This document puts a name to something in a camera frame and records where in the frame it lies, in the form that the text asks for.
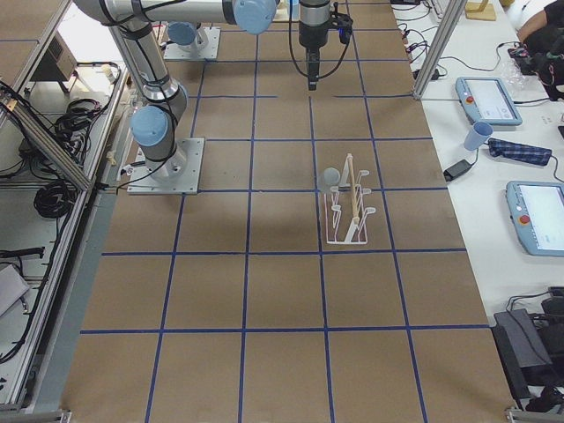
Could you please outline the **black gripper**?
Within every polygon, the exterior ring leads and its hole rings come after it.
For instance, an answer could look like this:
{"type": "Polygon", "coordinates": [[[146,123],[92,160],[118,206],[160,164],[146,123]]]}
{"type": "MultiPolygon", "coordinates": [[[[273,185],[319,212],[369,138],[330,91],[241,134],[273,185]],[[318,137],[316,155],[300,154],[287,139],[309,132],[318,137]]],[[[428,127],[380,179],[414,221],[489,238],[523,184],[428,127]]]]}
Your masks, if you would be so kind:
{"type": "Polygon", "coordinates": [[[303,0],[300,4],[299,42],[306,49],[308,90],[315,91],[320,76],[320,50],[328,40],[330,2],[303,0]]]}

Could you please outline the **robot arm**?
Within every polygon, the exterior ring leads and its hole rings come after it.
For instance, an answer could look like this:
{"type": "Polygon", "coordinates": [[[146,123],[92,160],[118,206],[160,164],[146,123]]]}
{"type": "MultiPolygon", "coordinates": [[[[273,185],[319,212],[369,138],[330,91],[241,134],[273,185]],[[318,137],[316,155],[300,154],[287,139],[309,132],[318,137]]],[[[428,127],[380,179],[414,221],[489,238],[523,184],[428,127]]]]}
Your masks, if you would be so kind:
{"type": "Polygon", "coordinates": [[[176,136],[189,96],[170,75],[152,25],[163,20],[186,26],[189,46],[197,43],[197,27],[205,22],[227,23],[258,35],[274,21],[278,2],[78,1],[76,6],[110,29],[145,98],[130,119],[133,138],[145,157],[145,174],[131,180],[129,188],[138,195],[195,193],[204,140],[176,136]]]}
{"type": "Polygon", "coordinates": [[[201,23],[169,22],[167,35],[166,50],[178,50],[191,56],[199,54],[209,44],[201,23]]]}

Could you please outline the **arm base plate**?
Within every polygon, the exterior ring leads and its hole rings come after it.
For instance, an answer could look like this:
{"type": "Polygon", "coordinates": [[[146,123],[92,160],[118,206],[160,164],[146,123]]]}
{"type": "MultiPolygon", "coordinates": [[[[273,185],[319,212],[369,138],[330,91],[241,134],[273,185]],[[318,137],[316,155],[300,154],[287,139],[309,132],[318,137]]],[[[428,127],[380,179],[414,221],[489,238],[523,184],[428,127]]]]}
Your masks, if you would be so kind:
{"type": "Polygon", "coordinates": [[[204,62],[216,61],[219,52],[220,28],[200,26],[194,30],[194,39],[190,44],[170,42],[165,47],[164,59],[167,61],[204,62]]]}
{"type": "Polygon", "coordinates": [[[176,140],[175,154],[163,167],[149,161],[135,167],[126,186],[131,195],[195,195],[198,191],[205,139],[176,140]]]}

